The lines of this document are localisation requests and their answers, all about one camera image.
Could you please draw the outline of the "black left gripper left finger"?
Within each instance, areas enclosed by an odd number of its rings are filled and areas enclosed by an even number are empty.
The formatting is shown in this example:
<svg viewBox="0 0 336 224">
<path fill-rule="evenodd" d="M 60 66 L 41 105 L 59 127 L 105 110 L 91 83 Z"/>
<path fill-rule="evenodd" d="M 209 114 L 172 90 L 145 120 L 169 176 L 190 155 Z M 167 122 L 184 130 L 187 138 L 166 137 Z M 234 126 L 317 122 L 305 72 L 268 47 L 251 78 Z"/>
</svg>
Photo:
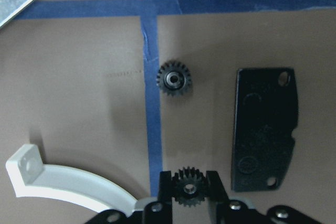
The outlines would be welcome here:
<svg viewBox="0 0 336 224">
<path fill-rule="evenodd" d="M 172 197 L 172 173 L 171 171 L 160 172 L 158 201 L 162 205 L 162 209 L 159 212 L 161 223 L 173 223 Z"/>
</svg>

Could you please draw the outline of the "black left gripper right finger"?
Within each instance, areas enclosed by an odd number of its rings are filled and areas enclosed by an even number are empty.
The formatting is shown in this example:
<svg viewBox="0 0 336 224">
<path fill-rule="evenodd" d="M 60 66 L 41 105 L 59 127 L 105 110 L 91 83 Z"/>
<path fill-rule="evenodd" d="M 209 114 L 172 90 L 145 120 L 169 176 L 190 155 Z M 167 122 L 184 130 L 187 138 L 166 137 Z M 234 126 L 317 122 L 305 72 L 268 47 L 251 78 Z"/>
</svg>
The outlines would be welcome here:
<svg viewBox="0 0 336 224">
<path fill-rule="evenodd" d="M 206 171 L 208 184 L 208 213 L 211 223 L 225 223 L 229 198 L 217 171 Z"/>
</svg>

